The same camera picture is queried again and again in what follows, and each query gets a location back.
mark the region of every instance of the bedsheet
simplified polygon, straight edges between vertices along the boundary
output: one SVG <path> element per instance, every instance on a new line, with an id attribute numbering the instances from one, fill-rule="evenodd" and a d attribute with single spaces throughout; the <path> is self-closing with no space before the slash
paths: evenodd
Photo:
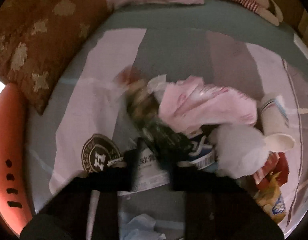
<path id="1" fill-rule="evenodd" d="M 308 61 L 294 45 L 294 33 L 287 25 L 274 27 L 219 0 L 206 0 L 203 6 L 129 6 L 114 13 L 85 43 L 60 78 L 44 115 L 30 109 L 26 175 L 35 210 L 52 197 L 48 184 L 54 165 L 62 163 L 55 159 L 55 134 L 87 59 L 99 54 L 105 33 L 122 28 L 145 30 L 133 65 L 148 78 L 166 73 L 176 81 L 192 74 L 203 76 L 206 83 L 235 87 L 255 99 L 273 90 L 284 95 L 298 142 L 287 154 L 291 173 L 281 188 L 289 211 L 280 226 L 287 235 L 299 220 L 297 212 L 308 203 L 308 114 L 295 111 L 308 108 Z M 121 217 L 141 212 L 149 212 L 171 237 L 182 236 L 183 193 L 170 193 L 163 186 L 121 198 Z"/>

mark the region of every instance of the white cup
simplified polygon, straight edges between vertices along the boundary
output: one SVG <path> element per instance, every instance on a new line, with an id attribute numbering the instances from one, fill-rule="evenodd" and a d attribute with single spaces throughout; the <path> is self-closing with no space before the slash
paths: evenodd
<path id="1" fill-rule="evenodd" d="M 266 94 L 260 103 L 260 114 L 267 149 L 271 152 L 292 149 L 295 140 L 289 132 L 283 97 L 275 93 Z"/>

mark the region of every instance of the black dot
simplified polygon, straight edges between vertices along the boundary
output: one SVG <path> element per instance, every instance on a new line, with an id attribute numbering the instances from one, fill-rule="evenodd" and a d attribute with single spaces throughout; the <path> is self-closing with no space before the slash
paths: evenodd
<path id="1" fill-rule="evenodd" d="M 13 175 L 13 174 L 8 173 L 8 174 L 6 175 L 6 179 L 7 179 L 7 180 L 14 180 L 15 178 L 14 178 L 14 175 Z"/>
<path id="2" fill-rule="evenodd" d="M 19 202 L 15 202 L 15 201 L 8 201 L 7 204 L 10 207 L 18 207 L 18 208 L 23 208 L 22 204 Z"/>
<path id="3" fill-rule="evenodd" d="M 8 194 L 18 194 L 18 190 L 15 189 L 15 188 L 7 188 L 7 189 L 6 189 L 6 192 L 7 192 Z"/>
<path id="4" fill-rule="evenodd" d="M 7 167 L 12 167 L 12 162 L 10 160 L 7 160 L 5 163 Z"/>

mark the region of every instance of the barcode label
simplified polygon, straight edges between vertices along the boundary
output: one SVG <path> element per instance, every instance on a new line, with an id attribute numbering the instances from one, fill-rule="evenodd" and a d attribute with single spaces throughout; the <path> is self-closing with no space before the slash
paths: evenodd
<path id="1" fill-rule="evenodd" d="M 191 163 L 195 164 L 198 170 L 204 169 L 207 166 L 213 164 L 215 162 L 215 152 L 212 150 L 210 153 L 206 154 L 205 156 L 192 161 Z"/>

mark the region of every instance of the brown pillow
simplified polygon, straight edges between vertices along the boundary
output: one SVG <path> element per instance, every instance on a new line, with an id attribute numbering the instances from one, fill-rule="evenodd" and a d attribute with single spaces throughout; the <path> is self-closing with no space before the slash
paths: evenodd
<path id="1" fill-rule="evenodd" d="M 0 80 L 17 83 L 43 114 L 59 77 L 109 15 L 106 0 L 5 0 L 0 8 Z"/>

